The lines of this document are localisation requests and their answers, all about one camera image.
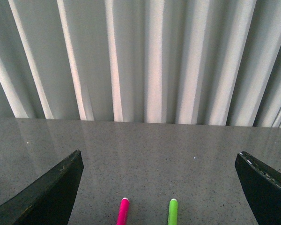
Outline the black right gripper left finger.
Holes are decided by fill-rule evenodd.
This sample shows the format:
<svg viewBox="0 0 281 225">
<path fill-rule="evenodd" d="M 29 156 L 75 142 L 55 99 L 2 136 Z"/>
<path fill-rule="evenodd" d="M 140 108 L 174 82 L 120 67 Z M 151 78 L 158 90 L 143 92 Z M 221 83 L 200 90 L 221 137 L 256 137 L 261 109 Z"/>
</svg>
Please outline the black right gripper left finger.
<svg viewBox="0 0 281 225">
<path fill-rule="evenodd" d="M 0 225 L 66 225 L 84 169 L 74 151 L 0 206 Z"/>
</svg>

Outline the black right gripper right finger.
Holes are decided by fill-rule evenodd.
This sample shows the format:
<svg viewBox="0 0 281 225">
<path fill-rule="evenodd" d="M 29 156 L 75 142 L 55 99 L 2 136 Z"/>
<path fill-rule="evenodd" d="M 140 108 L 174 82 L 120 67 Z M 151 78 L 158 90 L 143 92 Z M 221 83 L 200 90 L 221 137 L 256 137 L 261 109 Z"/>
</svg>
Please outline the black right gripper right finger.
<svg viewBox="0 0 281 225">
<path fill-rule="evenodd" d="M 249 153 L 238 153 L 235 168 L 259 225 L 281 225 L 281 173 Z"/>
</svg>

